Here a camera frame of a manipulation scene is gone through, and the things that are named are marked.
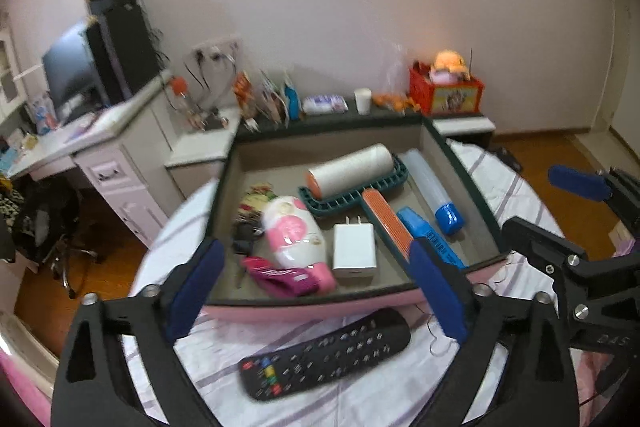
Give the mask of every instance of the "white cup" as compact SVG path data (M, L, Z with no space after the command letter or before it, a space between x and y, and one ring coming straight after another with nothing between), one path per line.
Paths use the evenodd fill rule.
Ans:
M356 96L358 114L369 114L371 111L371 90L368 87L353 91Z

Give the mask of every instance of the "purple object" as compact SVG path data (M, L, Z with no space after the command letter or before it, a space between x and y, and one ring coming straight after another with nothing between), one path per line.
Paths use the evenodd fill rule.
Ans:
M246 257L242 265L257 285L274 297L301 297L320 287L318 279L304 268L275 268L262 257Z

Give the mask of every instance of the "black remote control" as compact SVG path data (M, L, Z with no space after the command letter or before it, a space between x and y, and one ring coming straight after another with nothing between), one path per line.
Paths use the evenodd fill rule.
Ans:
M402 315L384 308L312 341L242 359L240 378L249 396L272 400L375 367L410 340Z

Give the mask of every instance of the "white power adapter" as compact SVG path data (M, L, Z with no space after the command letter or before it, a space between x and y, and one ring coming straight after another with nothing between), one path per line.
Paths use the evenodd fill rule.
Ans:
M376 272L376 242L373 225L358 222L334 226L334 276L370 277Z

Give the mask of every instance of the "red box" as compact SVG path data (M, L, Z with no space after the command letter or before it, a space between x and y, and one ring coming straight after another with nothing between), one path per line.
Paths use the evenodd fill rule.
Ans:
M409 95L420 104L422 114L452 114L480 111L484 84L471 75L469 82L433 84L428 64L415 61L409 68Z

